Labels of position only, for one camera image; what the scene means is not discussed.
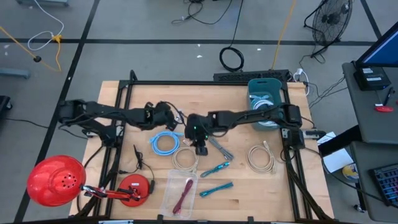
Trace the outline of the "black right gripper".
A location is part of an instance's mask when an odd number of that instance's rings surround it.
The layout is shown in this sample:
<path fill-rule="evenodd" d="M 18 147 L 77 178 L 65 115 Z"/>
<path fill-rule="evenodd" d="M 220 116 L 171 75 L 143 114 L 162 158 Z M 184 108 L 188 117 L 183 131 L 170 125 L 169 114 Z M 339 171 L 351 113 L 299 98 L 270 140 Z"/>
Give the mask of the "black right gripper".
<path fill-rule="evenodd" d="M 191 141 L 192 146 L 203 146 L 196 147 L 196 155 L 203 156 L 208 155 L 208 149 L 205 147 L 205 136 L 211 135 L 216 131 L 215 126 L 215 115 L 214 112 L 208 112 L 206 116 L 192 113 L 187 118 L 187 123 L 185 127 L 185 137 Z"/>

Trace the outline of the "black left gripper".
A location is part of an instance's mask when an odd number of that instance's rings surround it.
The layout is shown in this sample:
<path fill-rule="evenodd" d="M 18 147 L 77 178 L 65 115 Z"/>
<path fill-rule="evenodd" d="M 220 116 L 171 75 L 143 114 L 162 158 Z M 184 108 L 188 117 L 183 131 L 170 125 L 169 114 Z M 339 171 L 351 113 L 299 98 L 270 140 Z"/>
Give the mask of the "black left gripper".
<path fill-rule="evenodd" d="M 147 102 L 145 107 L 146 121 L 141 129 L 154 129 L 158 126 L 165 126 L 166 129 L 174 131 L 179 125 L 175 120 L 171 107 L 165 102 L 160 101 L 156 105 Z"/>

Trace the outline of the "clear plastic container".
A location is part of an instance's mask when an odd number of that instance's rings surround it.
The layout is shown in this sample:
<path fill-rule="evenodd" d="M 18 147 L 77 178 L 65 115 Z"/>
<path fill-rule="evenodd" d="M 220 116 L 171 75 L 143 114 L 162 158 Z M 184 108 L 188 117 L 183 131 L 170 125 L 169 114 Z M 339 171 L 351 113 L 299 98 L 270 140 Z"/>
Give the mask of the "clear plastic container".
<path fill-rule="evenodd" d="M 170 170 L 160 206 L 160 214 L 180 220 L 191 218 L 197 185 L 196 173 Z"/>

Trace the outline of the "black power strip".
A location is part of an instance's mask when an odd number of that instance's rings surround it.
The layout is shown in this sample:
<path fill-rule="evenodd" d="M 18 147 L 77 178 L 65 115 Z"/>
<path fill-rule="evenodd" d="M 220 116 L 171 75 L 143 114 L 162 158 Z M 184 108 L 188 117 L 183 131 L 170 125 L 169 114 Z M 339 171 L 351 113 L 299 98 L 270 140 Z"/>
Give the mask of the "black power strip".
<path fill-rule="evenodd" d="M 229 72 L 215 73 L 213 75 L 214 82 L 248 82 L 258 78 L 275 78 L 281 82 L 286 82 L 290 78 L 288 70 L 264 70 L 253 72 Z"/>

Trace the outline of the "teal plastic bin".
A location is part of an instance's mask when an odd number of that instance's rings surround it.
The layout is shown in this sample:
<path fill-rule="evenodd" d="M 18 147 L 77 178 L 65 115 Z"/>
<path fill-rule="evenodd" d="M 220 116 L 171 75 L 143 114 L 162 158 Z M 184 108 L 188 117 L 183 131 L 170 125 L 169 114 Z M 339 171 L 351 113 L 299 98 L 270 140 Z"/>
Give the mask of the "teal plastic bin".
<path fill-rule="evenodd" d="M 285 115 L 285 102 L 280 96 L 282 83 L 275 78 L 249 81 L 247 90 L 248 119 L 257 131 L 290 128 Z"/>

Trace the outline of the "red desk lamp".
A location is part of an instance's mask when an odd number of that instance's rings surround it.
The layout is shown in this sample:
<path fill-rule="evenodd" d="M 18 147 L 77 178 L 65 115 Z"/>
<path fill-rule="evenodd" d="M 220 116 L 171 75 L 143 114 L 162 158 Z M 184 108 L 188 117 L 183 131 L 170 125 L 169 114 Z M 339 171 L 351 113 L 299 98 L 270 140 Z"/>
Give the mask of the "red desk lamp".
<path fill-rule="evenodd" d="M 45 207 L 57 207 L 71 202 L 84 192 L 94 198 L 112 198 L 125 206 L 142 205 L 153 193 L 155 180 L 140 174 L 125 177 L 117 190 L 85 184 L 86 171 L 74 157 L 57 155 L 36 165 L 27 179 L 28 196 Z"/>

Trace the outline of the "round yellow blue object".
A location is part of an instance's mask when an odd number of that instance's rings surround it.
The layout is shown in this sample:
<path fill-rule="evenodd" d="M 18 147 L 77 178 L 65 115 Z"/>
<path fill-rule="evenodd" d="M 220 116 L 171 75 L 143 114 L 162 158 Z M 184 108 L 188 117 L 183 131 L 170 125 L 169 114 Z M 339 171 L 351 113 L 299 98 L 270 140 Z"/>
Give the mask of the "round yellow blue object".
<path fill-rule="evenodd" d="M 348 180 L 352 181 L 359 180 L 359 174 L 355 163 L 344 166 L 341 170 L 341 173 Z"/>

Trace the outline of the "grey metal foot bar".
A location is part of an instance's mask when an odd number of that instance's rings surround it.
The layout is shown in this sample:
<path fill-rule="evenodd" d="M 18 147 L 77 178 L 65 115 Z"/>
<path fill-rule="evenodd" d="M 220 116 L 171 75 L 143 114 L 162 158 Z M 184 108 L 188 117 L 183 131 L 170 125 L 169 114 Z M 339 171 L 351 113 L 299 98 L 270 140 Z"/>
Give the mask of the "grey metal foot bar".
<path fill-rule="evenodd" d="M 39 3 L 41 6 L 69 6 L 68 0 L 15 0 L 18 4 L 34 5 Z"/>
<path fill-rule="evenodd" d="M 28 70 L 19 70 L 13 68 L 0 68 L 0 76 L 19 77 L 19 78 L 30 78 L 30 72 Z"/>

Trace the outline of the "grey desk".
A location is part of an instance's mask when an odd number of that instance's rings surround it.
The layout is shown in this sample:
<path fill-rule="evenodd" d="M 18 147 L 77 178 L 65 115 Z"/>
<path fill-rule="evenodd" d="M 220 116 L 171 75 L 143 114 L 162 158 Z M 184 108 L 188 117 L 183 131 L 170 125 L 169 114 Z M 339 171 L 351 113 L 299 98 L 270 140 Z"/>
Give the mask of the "grey desk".
<path fill-rule="evenodd" d="M 398 93 L 393 94 L 390 113 L 378 112 L 375 104 L 384 100 L 388 90 L 361 91 L 354 78 L 356 68 L 352 63 L 342 65 L 362 140 L 350 144 L 359 173 L 361 189 L 380 197 L 370 170 L 398 164 Z"/>

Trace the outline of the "black mini computer box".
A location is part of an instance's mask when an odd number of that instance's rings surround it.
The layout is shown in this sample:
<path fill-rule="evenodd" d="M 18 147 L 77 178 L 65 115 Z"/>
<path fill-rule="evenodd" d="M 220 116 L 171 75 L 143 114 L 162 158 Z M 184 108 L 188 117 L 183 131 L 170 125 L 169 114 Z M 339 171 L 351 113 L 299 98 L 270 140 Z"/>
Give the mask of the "black mini computer box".
<path fill-rule="evenodd" d="M 359 67 L 354 78 L 361 91 L 383 90 L 391 84 L 382 67 Z"/>

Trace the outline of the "black floor fan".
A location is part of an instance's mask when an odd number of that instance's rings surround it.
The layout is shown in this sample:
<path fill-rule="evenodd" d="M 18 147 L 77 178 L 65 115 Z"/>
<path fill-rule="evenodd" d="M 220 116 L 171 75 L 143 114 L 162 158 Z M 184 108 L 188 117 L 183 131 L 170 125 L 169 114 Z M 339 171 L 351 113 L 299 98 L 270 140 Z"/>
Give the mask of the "black floor fan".
<path fill-rule="evenodd" d="M 318 7 L 304 20 L 304 28 L 312 31 L 315 45 L 322 48 L 310 55 L 314 58 L 329 46 L 339 42 L 353 11 L 353 0 L 321 0 Z"/>

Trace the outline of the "black keyboard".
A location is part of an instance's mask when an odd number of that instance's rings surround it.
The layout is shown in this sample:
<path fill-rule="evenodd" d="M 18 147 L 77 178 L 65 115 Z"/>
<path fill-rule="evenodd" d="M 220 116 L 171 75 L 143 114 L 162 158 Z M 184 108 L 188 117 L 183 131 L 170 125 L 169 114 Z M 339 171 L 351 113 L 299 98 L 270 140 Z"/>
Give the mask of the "black keyboard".
<path fill-rule="evenodd" d="M 398 208 L 398 164 L 368 170 L 386 206 Z"/>

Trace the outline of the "black pen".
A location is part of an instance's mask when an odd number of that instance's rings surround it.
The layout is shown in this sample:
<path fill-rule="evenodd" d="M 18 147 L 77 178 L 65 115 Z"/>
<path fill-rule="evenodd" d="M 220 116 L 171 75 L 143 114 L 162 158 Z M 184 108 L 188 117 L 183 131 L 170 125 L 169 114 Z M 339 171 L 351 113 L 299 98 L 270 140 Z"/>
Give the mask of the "black pen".
<path fill-rule="evenodd" d="M 390 87 L 389 91 L 387 92 L 386 98 L 383 101 L 383 105 L 386 106 L 391 98 L 391 96 L 394 94 L 394 87 Z"/>

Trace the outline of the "computer monitor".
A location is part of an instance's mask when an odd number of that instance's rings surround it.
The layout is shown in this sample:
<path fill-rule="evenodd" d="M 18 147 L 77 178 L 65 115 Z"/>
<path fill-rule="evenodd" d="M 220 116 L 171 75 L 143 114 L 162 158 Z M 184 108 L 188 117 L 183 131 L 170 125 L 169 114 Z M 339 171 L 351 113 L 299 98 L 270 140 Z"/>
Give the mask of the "computer monitor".
<path fill-rule="evenodd" d="M 364 66 L 398 67 L 398 21 L 356 63 Z"/>

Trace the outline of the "black metal table frame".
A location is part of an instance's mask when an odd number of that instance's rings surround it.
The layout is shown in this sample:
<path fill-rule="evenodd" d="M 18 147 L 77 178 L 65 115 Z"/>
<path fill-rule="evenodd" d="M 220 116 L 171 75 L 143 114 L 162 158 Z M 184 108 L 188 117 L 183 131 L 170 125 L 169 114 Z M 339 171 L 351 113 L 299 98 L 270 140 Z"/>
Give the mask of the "black metal table frame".
<path fill-rule="evenodd" d="M 119 101 L 130 108 L 142 108 L 147 102 L 168 101 L 185 114 L 206 115 L 210 111 L 242 111 L 247 107 L 247 85 L 238 82 L 199 81 L 105 81 L 101 84 L 98 103 L 113 106 Z M 154 175 L 154 193 L 147 201 L 132 208 L 118 200 L 98 200 L 89 217 L 133 220 L 136 223 L 173 223 L 172 217 L 160 212 L 167 175 L 172 169 L 169 156 L 158 156 L 150 148 L 154 131 L 140 131 L 127 126 L 121 148 L 120 168 L 131 170 L 136 164 L 135 151 L 141 151 L 149 167 L 143 175 Z M 282 151 L 279 130 L 257 132 L 244 124 L 220 138 L 234 160 L 221 172 L 198 181 L 203 191 L 232 182 L 230 189 L 195 196 L 190 222 L 297 222 L 331 224 L 335 221 L 326 186 L 322 159 L 317 142 L 306 141 L 305 149 L 296 151 L 290 164 L 277 161 L 274 174 L 258 174 L 246 162 L 250 147 L 267 142 L 278 156 Z"/>

